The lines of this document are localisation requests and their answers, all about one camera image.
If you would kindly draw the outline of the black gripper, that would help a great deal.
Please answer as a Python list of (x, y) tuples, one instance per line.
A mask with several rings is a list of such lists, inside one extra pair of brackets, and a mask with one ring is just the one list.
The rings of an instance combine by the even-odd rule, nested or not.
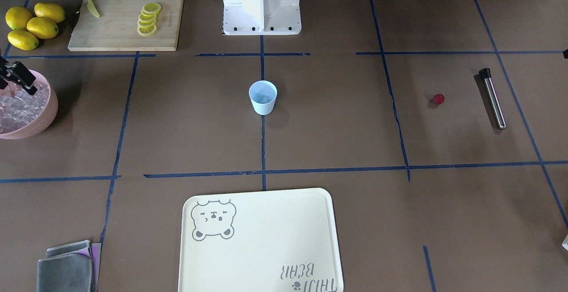
[(0, 58), (0, 89), (8, 88), (9, 82), (20, 86), (27, 94), (34, 96), (37, 88), (34, 86), (36, 76), (20, 61), (9, 62)]

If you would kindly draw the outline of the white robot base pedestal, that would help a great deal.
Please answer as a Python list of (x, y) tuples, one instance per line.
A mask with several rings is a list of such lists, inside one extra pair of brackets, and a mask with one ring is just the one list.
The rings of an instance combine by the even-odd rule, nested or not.
[(226, 36), (287, 36), (302, 30), (300, 0), (223, 0)]

